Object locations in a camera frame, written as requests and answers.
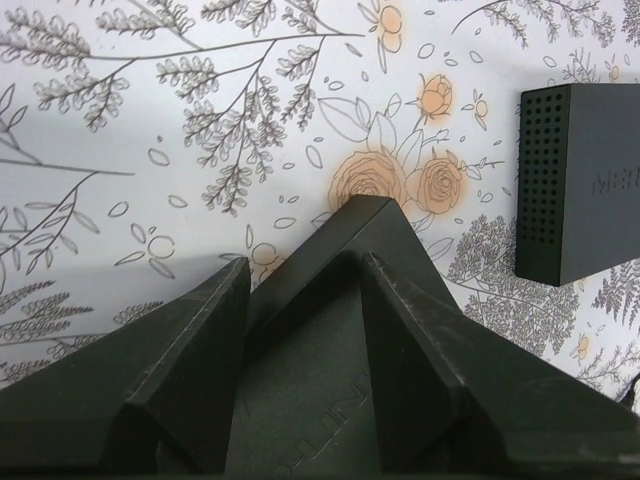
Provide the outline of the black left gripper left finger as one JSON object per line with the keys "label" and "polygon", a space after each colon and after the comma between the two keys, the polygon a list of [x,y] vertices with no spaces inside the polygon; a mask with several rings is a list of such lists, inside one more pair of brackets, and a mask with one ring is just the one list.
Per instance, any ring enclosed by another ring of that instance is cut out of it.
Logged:
{"label": "black left gripper left finger", "polygon": [[5,474],[221,474],[250,297],[239,257],[1,393]]}

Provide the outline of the black network switch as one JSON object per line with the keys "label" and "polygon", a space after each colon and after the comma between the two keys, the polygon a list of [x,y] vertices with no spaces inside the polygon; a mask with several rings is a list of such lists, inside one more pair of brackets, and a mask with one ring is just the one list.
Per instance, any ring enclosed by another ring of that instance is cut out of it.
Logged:
{"label": "black network switch", "polygon": [[359,284],[368,252],[453,303],[395,200],[348,200],[251,294],[227,477],[380,472]]}
{"label": "black network switch", "polygon": [[639,87],[520,98],[516,276],[563,286],[639,256]]}

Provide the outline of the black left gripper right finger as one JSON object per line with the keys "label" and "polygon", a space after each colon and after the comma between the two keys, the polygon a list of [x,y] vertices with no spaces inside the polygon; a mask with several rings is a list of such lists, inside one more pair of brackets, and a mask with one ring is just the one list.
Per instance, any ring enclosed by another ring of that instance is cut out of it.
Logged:
{"label": "black left gripper right finger", "polygon": [[619,403],[362,259],[382,470],[490,479],[635,479],[639,419]]}

